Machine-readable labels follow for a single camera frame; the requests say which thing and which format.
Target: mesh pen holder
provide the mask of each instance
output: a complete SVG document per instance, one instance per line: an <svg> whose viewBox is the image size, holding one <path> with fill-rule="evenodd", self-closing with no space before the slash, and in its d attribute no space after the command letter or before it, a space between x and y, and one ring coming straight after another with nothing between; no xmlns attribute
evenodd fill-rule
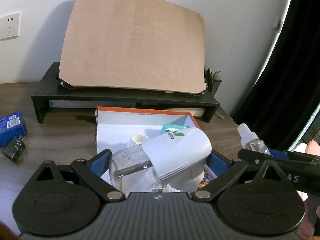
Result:
<svg viewBox="0 0 320 240"><path fill-rule="evenodd" d="M204 71L204 81L207 83L207 90L214 96L217 92L222 80L214 80L213 73L210 71L210 68Z"/></svg>

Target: black monitor stand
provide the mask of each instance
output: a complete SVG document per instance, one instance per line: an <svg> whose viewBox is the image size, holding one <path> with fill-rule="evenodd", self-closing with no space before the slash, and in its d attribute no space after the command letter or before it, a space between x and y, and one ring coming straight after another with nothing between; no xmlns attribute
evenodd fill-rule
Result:
<svg viewBox="0 0 320 240"><path fill-rule="evenodd" d="M195 96L185 93L118 88L81 87L67 89L61 86L56 78L59 64L60 62L54 62L51 65L41 79L39 87L31 96L38 123L43 123L45 114L50 109L49 102L56 100L59 102L117 102L120 105L130 102L133 108L149 109L205 108L203 118L206 122L210 122L220 105L207 90L202 95Z"/></svg>

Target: metal screw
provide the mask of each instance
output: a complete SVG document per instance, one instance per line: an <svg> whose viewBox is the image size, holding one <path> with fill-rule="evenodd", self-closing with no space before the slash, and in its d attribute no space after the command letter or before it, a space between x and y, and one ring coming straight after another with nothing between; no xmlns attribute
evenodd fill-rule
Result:
<svg viewBox="0 0 320 240"><path fill-rule="evenodd" d="M197 198L209 198L211 196L209 191L199 190L195 193Z"/></svg>
<svg viewBox="0 0 320 240"><path fill-rule="evenodd" d="M120 199L122 196L123 195L120 191L111 191L107 194L107 198L109 199Z"/></svg>

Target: green leaf logo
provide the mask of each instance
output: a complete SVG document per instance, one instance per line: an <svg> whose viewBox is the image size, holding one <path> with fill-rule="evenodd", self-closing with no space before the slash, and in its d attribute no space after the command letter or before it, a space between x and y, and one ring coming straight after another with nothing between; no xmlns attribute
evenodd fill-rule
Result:
<svg viewBox="0 0 320 240"><path fill-rule="evenodd" d="M184 136L184 134L182 132L177 132L177 131L174 131L173 134L175 136Z"/></svg>

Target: wooden board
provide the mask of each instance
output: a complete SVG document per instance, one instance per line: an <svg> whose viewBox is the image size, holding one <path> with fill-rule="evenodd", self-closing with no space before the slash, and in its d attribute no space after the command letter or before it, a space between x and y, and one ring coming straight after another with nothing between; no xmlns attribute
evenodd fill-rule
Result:
<svg viewBox="0 0 320 240"><path fill-rule="evenodd" d="M76 0L59 77L73 86L199 93L203 18L163 0Z"/></svg>

